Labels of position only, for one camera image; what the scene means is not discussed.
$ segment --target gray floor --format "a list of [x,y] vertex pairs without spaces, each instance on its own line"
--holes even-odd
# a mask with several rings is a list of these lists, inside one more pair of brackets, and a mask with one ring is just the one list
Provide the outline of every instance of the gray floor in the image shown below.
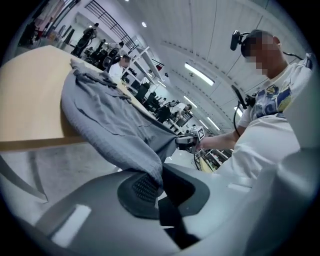
[[[40,203],[0,174],[0,187],[11,212],[34,225],[54,203],[84,183],[116,171],[89,144],[2,154],[7,164],[28,184],[43,190],[47,203]],[[166,163],[194,168],[193,155],[176,150]]]

